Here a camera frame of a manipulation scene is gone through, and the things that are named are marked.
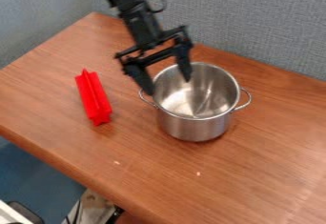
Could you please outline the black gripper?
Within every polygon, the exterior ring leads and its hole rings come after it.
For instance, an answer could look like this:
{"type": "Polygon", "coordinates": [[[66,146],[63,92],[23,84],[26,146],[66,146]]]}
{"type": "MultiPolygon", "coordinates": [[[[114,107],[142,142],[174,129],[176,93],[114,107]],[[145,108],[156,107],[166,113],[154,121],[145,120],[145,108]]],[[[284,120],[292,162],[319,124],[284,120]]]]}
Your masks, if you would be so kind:
{"type": "Polygon", "coordinates": [[[134,46],[118,52],[116,58],[121,62],[124,73],[133,79],[145,94],[153,95],[153,83],[146,66],[170,56],[176,58],[182,79],[188,82],[192,73],[189,50],[193,45],[185,27],[178,26],[162,31],[153,16],[153,11],[145,3],[136,5],[130,10],[122,11],[120,18],[133,38],[134,46]],[[146,51],[153,50],[169,40],[173,41],[169,48],[145,56],[146,51]]]}

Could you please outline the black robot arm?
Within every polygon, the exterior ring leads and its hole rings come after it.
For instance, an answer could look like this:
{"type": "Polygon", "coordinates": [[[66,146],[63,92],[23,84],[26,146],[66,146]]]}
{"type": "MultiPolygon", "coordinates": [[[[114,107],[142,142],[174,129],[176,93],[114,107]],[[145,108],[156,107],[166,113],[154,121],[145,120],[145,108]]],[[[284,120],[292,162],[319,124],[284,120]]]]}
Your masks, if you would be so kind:
{"type": "Polygon", "coordinates": [[[134,45],[114,54],[121,70],[128,75],[146,95],[153,95],[153,82],[146,66],[173,56],[176,66],[185,81],[190,79],[189,50],[193,47],[186,29],[178,26],[164,31],[160,28],[154,14],[165,9],[153,10],[146,0],[106,0],[110,7],[118,11],[134,45]]]}

